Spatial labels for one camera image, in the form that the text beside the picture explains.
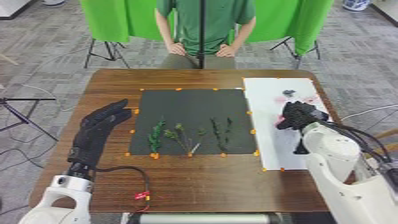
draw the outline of black mat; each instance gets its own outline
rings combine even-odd
[[[250,134],[252,124],[247,115],[247,101],[241,90],[152,90],[142,93],[140,113],[135,122],[129,151],[133,155],[151,153],[147,135],[158,121],[165,120],[165,129],[174,129],[175,123],[183,124],[188,138],[195,145],[199,141],[197,129],[206,130],[202,144],[195,154],[220,154],[213,134],[211,118],[220,123],[222,131],[227,129],[227,118],[232,121],[227,154],[250,154],[255,151],[255,140]],[[181,155],[184,150],[175,141],[163,137],[161,155]]]

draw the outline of wooden table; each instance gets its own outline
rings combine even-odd
[[[72,137],[83,116],[110,102],[127,98],[138,107],[140,89],[209,89],[243,87],[241,77],[310,78],[323,103],[337,121],[335,112],[314,75],[282,70],[99,70],[92,76],[72,117],[64,128],[40,179],[30,197],[35,206],[51,178],[69,167],[65,162]],[[151,178],[149,212],[309,212],[326,211],[307,171],[261,170],[259,157],[252,155],[195,155],[191,159],[161,155],[124,156],[129,146],[131,118],[108,137],[101,168],[135,165]],[[143,190],[140,174],[133,171],[97,173],[92,212],[133,212],[143,201],[133,195]],[[60,202],[71,207],[72,202]]]

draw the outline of person's hand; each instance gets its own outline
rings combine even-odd
[[[172,43],[170,45],[167,45],[167,51],[170,54],[177,54],[181,56],[184,56],[186,54],[181,43]]]
[[[234,52],[236,52],[236,50],[234,50],[232,46],[222,44],[220,45],[220,50],[218,50],[215,56],[232,58],[234,57]]]

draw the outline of gray carpet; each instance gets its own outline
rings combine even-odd
[[[92,58],[88,69],[81,69],[88,47],[90,33],[83,21],[76,0],[58,8],[48,8],[37,2],[12,21],[0,21],[0,52],[19,65],[0,60],[0,84],[7,87],[5,97],[48,96],[39,90],[21,86],[23,83],[46,89],[58,97],[62,108],[76,105],[90,75],[99,68],[122,68],[120,62]],[[268,51],[277,41],[247,44],[239,50],[236,62],[239,69],[289,69],[293,59],[284,48]],[[303,59],[302,69],[319,79],[339,116],[366,109],[398,103],[398,29],[373,9],[351,13],[339,7],[332,9],[323,32],[319,35],[321,61],[310,53]],[[131,38],[122,49],[131,68],[156,68],[167,55],[163,44],[142,38]],[[26,112],[28,104],[12,103]],[[396,109],[378,111],[346,120],[346,124],[367,129],[373,123]],[[58,136],[72,110],[62,112],[55,103],[42,103],[33,113],[33,121],[53,135]],[[373,134],[396,127],[398,113],[367,130]],[[1,125],[7,111],[0,109]],[[19,148],[33,157],[53,145],[48,137],[21,126],[12,133],[0,133],[0,152]],[[44,165],[51,153],[35,162]],[[30,163],[7,168],[23,161],[14,151],[0,156],[0,198],[1,211],[26,205],[28,194],[39,178],[40,169]],[[28,209],[0,216],[0,224],[14,224]],[[95,218],[95,223],[108,223]]]

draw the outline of tripod stand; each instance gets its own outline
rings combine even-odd
[[[48,137],[55,141],[58,141],[58,139],[53,137],[53,135],[46,132],[46,130],[40,128],[40,126],[30,120],[30,116],[32,116],[32,113],[33,113],[33,110],[35,110],[39,102],[40,101],[51,101],[51,100],[55,100],[55,98],[0,98],[0,106],[3,106],[3,108],[8,110],[8,112],[12,113],[16,118],[19,119],[19,122],[16,122],[14,124],[10,124],[3,128],[0,128],[0,132],[5,131],[7,129],[14,128],[21,124],[28,124],[42,132],[42,134],[46,134]],[[21,114],[21,112],[16,110],[16,108],[8,105],[8,101],[33,101],[33,106],[32,106],[32,108],[28,110],[26,116]]]

